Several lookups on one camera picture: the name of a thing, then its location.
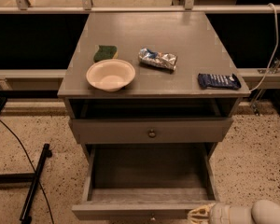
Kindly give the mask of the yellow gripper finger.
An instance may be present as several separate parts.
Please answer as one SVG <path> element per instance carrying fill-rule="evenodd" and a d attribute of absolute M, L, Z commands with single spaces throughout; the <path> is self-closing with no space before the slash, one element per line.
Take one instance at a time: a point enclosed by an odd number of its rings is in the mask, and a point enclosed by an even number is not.
<path fill-rule="evenodd" d="M 189 224 L 210 224 L 210 213 L 213 203 L 199 206 L 188 213 Z"/>

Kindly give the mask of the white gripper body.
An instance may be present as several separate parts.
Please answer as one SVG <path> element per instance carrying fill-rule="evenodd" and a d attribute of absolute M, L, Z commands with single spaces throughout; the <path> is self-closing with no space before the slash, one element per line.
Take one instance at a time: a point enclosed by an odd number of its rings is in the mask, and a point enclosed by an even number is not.
<path fill-rule="evenodd" d="M 209 224 L 254 224 L 249 207 L 216 203 L 209 213 Z"/>

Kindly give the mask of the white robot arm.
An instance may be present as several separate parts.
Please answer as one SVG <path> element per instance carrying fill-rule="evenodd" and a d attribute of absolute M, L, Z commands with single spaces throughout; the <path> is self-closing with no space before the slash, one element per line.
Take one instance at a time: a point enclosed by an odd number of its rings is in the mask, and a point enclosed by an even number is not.
<path fill-rule="evenodd" d="M 189 224 L 280 224 L 280 205 L 259 200 L 251 207 L 211 203 L 188 213 Z"/>

